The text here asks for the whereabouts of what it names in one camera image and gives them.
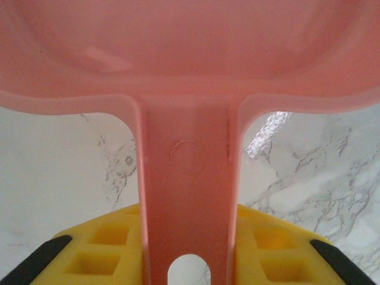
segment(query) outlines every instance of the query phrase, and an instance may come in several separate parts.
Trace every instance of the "circular mark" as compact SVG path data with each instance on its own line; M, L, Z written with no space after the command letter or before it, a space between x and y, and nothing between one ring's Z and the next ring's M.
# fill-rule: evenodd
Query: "circular mark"
M183 140L174 145L170 162L177 171L183 174L197 174L204 167L205 152L196 141Z

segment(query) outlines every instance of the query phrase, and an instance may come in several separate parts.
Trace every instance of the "marble surface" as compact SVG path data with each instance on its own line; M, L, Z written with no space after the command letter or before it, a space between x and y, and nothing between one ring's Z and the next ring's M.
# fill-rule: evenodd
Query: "marble surface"
M239 202L326 236L380 283L379 122L380 105L260 117L243 140ZM0 278L55 233L136 202L120 120L0 108ZM169 284L210 281L194 256L170 270Z

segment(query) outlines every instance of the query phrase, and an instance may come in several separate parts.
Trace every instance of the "square recess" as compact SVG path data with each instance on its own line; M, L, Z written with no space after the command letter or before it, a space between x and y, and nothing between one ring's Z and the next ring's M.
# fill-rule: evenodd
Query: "square recess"
M254 236L258 249L296 248L292 234L281 227L257 227Z
M88 242L98 245L125 245L128 232L128 226L105 224L97 229Z
M308 270L305 260L296 257L269 258L263 257L260 260L262 269L269 281L292 282L292 283L314 283L316 280Z
M115 254L78 253L66 273L110 276L115 272L120 256Z

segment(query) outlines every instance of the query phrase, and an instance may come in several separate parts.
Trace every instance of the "pink plastic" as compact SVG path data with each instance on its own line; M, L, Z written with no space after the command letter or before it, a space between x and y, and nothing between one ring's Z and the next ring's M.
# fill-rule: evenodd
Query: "pink plastic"
M2 0L0 105L133 131L146 284L197 254L231 284L240 139L272 110L378 102L380 1Z

